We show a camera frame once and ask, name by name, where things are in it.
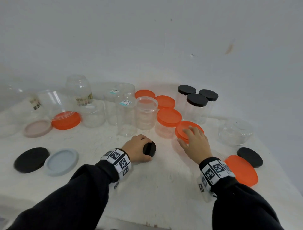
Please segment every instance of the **black sleeve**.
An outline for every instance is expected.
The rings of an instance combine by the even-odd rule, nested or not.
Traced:
[[[63,187],[22,212],[9,230],[93,230],[108,202],[109,175],[83,165]]]
[[[209,162],[219,160],[210,157],[199,165],[202,170]],[[278,217],[270,204],[250,187],[240,184],[233,177],[220,179],[211,186],[217,195],[212,211],[213,230],[258,229],[280,230]]]

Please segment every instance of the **white wall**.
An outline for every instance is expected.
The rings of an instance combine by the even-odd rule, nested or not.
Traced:
[[[158,94],[214,90],[214,114],[254,124],[301,193],[302,61],[300,0],[0,2],[2,70],[34,86],[83,73]]]

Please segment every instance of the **stacked orange lids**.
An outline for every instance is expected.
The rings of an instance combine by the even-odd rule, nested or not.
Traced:
[[[173,109],[175,107],[175,100],[170,96],[160,95],[155,98],[158,101],[158,109],[170,108]]]
[[[135,98],[142,97],[142,96],[149,96],[149,97],[155,98],[156,94],[150,90],[138,90],[135,93]]]
[[[182,121],[180,124],[177,125],[175,129],[175,134],[177,138],[184,140],[186,144],[188,144],[189,141],[188,141],[188,136],[183,132],[183,129],[188,129],[189,126],[197,127],[204,133],[203,129],[200,126],[198,126],[196,123],[193,123],[191,121]]]
[[[182,121],[182,115],[174,109],[161,109],[157,113],[158,122],[166,127],[176,127]]]
[[[81,122],[79,113],[67,111],[57,114],[52,119],[52,125],[56,129],[66,130],[77,126]]]
[[[236,175],[236,179],[239,183],[249,187],[258,183],[256,170],[242,157],[231,155],[225,160],[225,163]]]

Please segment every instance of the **white table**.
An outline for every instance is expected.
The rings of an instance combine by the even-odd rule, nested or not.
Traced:
[[[219,123],[217,119],[208,119],[202,126],[211,148],[225,157],[236,154],[237,148],[218,141]],[[184,152],[175,152],[172,147],[175,142],[160,138],[154,129],[138,133],[156,143],[156,155],[152,162],[134,165],[118,188],[110,191],[109,202],[98,226],[116,227],[112,221],[116,219],[173,230],[211,229],[213,202],[206,203],[197,186],[198,166]],[[107,150],[121,147],[129,139],[116,136],[116,127],[107,122],[93,129],[82,124],[71,130],[53,129],[34,139],[23,137],[21,132],[1,139],[0,207],[20,211],[31,207],[66,184],[81,165],[95,164]],[[272,205],[285,229],[302,229],[303,197],[256,136],[244,146],[258,152],[264,161],[263,166],[256,169],[259,182],[253,189]],[[71,172],[60,177],[47,176],[43,168],[29,174],[17,172],[13,168],[15,159],[34,147],[45,147],[50,153],[61,148],[74,148],[79,152],[79,162]],[[7,213],[0,208],[0,215]]]

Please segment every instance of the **grey lid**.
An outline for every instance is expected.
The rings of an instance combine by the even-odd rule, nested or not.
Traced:
[[[61,149],[50,155],[44,162],[45,173],[49,176],[62,176],[78,163],[79,154],[74,149]]]

